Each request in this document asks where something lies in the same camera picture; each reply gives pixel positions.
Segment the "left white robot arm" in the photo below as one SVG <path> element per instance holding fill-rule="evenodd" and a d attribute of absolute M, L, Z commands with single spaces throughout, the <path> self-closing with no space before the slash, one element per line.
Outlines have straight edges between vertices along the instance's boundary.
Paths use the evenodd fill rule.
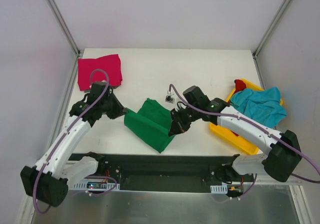
<path fill-rule="evenodd" d="M 113 89 L 106 82 L 95 82 L 84 98 L 73 104 L 67 125 L 62 129 L 47 152 L 32 166 L 25 166 L 21 173 L 23 187 L 33 203 L 44 202 L 50 207 L 59 206 L 70 187 L 92 175 L 106 175 L 106 158 L 94 152 L 85 154 L 77 163 L 66 168 L 75 147 L 93 127 L 106 115 L 113 120 L 127 114 Z"/>

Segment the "green t shirt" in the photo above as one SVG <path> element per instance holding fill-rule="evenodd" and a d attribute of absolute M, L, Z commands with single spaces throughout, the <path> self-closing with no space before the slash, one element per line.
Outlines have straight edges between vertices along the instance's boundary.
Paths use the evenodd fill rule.
<path fill-rule="evenodd" d="M 137 112 L 128 109 L 124 116 L 124 125 L 158 153 L 162 153 L 174 138 L 168 136 L 171 122 L 170 111 L 150 98 Z"/>

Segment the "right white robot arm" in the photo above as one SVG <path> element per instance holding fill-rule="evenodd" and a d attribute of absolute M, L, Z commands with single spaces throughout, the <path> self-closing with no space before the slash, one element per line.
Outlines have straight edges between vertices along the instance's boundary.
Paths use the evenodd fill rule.
<path fill-rule="evenodd" d="M 175 104 L 170 111 L 169 136 L 187 132 L 191 123 L 201 119 L 238 134 L 262 151 L 256 155 L 235 155 L 225 168 L 230 181 L 245 174 L 265 173 L 276 181 L 286 182 L 302 159 L 297 135 L 290 130 L 280 132 L 245 117 L 220 98 L 210 100 L 198 86 L 189 87 L 177 98 L 183 105 Z"/>

